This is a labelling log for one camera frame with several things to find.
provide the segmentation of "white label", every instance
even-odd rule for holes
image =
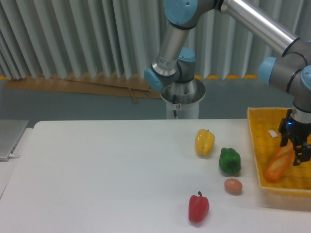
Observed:
[[[268,130],[269,134],[271,135],[272,138],[277,137],[277,133],[274,130]]]
[[[159,66],[164,69],[173,69],[177,60],[167,61],[164,57],[160,57]]]

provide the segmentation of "white cylindrical base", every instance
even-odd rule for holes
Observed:
[[[199,119],[200,101],[190,104],[181,104],[181,109],[176,109],[175,105],[163,99],[166,103],[166,119],[175,119],[176,110],[178,119]]]

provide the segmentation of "yellow basket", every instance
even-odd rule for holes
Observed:
[[[290,165],[278,183],[270,183],[264,177],[269,160],[279,147],[281,135],[278,133],[278,127],[287,110],[288,108],[247,109],[259,185],[273,193],[311,196],[311,161],[299,166]],[[272,138],[268,130],[274,130],[277,137]]]

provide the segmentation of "green bell pepper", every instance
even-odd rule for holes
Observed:
[[[238,173],[241,170],[241,157],[232,148],[222,148],[219,167],[224,173]]]

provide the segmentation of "metal arm tube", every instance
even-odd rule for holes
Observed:
[[[162,76],[170,76],[177,71],[177,59],[187,39],[189,30],[181,30],[169,24],[160,52],[152,63],[155,72]]]
[[[261,9],[244,0],[224,0],[221,13],[229,14],[279,54],[283,54],[298,38],[271,20]]]

